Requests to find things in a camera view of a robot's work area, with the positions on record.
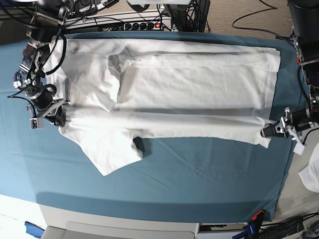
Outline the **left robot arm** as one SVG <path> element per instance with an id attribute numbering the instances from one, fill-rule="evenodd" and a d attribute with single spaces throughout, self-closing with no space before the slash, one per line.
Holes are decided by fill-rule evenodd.
<path id="1" fill-rule="evenodd" d="M 297 51 L 297 81 L 307 106 L 299 111 L 285 114 L 261 130 L 261 136 L 285 137 L 290 133 L 311 127 L 319 122 L 319 2 L 317 0 L 289 0 L 293 27 L 294 47 Z"/>

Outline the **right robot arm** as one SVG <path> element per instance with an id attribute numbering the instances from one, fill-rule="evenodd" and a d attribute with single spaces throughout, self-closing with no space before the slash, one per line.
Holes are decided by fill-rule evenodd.
<path id="1" fill-rule="evenodd" d="M 13 87 L 17 93 L 10 98 L 20 99 L 19 94 L 24 93 L 22 99 L 28 102 L 31 129 L 43 128 L 44 120 L 58 127 L 66 123 L 62 109 L 65 100 L 54 99 L 57 88 L 41 80 L 58 70 L 64 61 L 67 41 L 62 29 L 73 5 L 72 0 L 37 0 L 29 23 L 16 19 L 10 12 L 6 13 L 11 19 L 28 27 L 30 42 L 23 51 L 22 62 L 13 77 Z M 60 61 L 52 70 L 45 71 L 44 66 L 54 51 L 49 45 L 57 44 L 59 38 L 63 42 Z"/>

